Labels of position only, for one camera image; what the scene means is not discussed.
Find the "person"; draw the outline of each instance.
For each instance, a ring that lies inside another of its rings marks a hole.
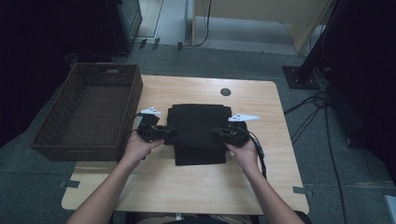
[[[147,143],[137,133],[132,133],[119,164],[79,206],[67,223],[108,223],[132,170],[152,149],[162,144],[163,140]],[[258,155],[251,140],[242,147],[234,147],[228,144],[226,144],[226,147],[235,155],[269,223],[303,223],[262,176],[258,167]]]

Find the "black cloth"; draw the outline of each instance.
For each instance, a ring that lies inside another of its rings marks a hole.
[[[224,163],[227,147],[214,138],[213,128],[225,128],[231,108],[224,105],[173,105],[168,110],[168,125],[177,135],[165,144],[175,146],[176,165]]]

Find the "gray carpet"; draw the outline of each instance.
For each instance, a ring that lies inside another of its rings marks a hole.
[[[318,91],[290,90],[282,65],[300,65],[304,57],[260,52],[159,46],[133,49],[123,63],[137,63],[142,74],[271,80],[286,110]],[[71,211],[61,207],[59,182],[73,172],[74,162],[50,162],[29,148],[54,97],[31,127],[0,149],[0,223],[65,223]],[[304,105],[286,116],[290,135],[316,107]],[[364,149],[346,146],[346,135],[333,108],[328,109],[332,150],[338,170],[347,223],[391,223],[384,195],[396,196],[385,165]],[[313,223],[343,223],[335,172],[327,143],[324,110],[320,110],[294,145],[304,187],[309,192]],[[115,223],[122,223],[117,213]]]

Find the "brown woven basket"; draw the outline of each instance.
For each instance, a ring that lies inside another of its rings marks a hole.
[[[51,161],[118,161],[142,89],[138,65],[76,64],[31,148]]]

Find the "black cable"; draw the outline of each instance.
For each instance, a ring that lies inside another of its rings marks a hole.
[[[315,106],[317,107],[317,109],[311,113],[303,122],[302,125],[300,125],[300,127],[297,129],[297,131],[294,133],[294,135],[290,138],[292,140],[292,143],[295,144],[298,139],[301,137],[301,135],[303,134],[303,132],[305,131],[305,129],[308,127],[309,124],[311,124],[311,122],[314,120],[315,116],[318,114],[319,110],[321,108],[324,108],[326,106],[327,103],[329,103],[330,98],[329,97],[320,97],[320,95],[322,93],[326,93],[326,91],[320,91],[318,93],[316,93],[314,96],[310,96],[305,98],[301,103],[293,106],[292,108],[286,110],[284,112],[284,115],[289,114],[290,112],[296,110],[297,108],[299,108],[300,106],[307,104],[307,103],[314,103]]]
[[[285,112],[283,112],[284,115],[289,114],[290,112],[294,111],[295,109],[299,108],[300,106],[307,104],[307,103],[311,103],[314,102],[316,98],[318,98],[318,96],[322,93],[325,93],[326,91],[320,91],[318,93],[316,93],[314,96],[310,96],[308,98],[305,98],[301,103],[299,103],[298,105],[293,106],[290,109],[285,110]]]
[[[314,75],[317,78],[317,80],[325,87],[329,87],[329,81],[326,80],[326,77],[324,76],[324,74],[320,71],[319,67],[315,67],[314,70]]]
[[[305,131],[306,127],[308,127],[308,125],[314,120],[315,116],[318,114],[319,110],[321,108],[323,108],[322,106],[318,106],[317,110],[315,110],[312,114],[310,114],[308,116],[308,118],[305,120],[305,122],[298,128],[298,130],[296,131],[296,133],[293,135],[293,137],[291,139],[294,138],[294,136],[297,134],[297,132],[304,126],[304,128],[300,131],[299,135],[297,136],[297,138],[293,141],[293,144],[295,144],[297,142],[297,140],[300,138],[300,136],[303,134],[303,132]]]
[[[345,207],[345,203],[344,203],[343,189],[341,187],[340,176],[338,174],[337,166],[335,165],[335,161],[334,161],[334,155],[332,153],[332,141],[330,139],[330,128],[329,128],[329,117],[328,117],[328,114],[327,114],[327,106],[325,107],[325,117],[326,117],[327,142],[328,142],[328,145],[329,145],[330,157],[332,158],[332,168],[334,169],[335,178],[337,179],[338,191],[340,193],[341,207],[343,209],[344,223],[347,224],[347,214],[346,214],[346,207]]]
[[[260,144],[259,138],[257,138],[257,136],[252,133],[249,132],[250,134],[253,134],[254,138],[250,135],[250,139],[251,141],[253,141],[254,146],[256,147],[256,151],[257,154],[259,155],[259,160],[260,160],[260,164],[262,165],[262,175],[265,177],[265,179],[267,178],[267,167],[265,166],[265,162],[264,162],[264,151],[262,150],[262,145]]]
[[[195,47],[200,47],[200,46],[202,46],[202,45],[206,42],[207,38],[209,37],[209,19],[210,19],[210,8],[211,8],[211,6],[212,6],[212,0],[209,1],[209,9],[208,9],[208,11],[207,11],[206,37],[205,37],[204,41],[203,41],[201,44],[195,45]]]
[[[139,117],[139,116],[141,116],[142,115],[142,113],[137,113],[137,114],[135,114],[134,115],[134,118],[132,119],[132,124],[134,124],[134,120],[137,118],[137,117]],[[136,130],[129,130],[125,135],[124,135],[124,139],[129,135],[129,134],[131,134],[131,133],[133,133],[133,132],[136,132]]]

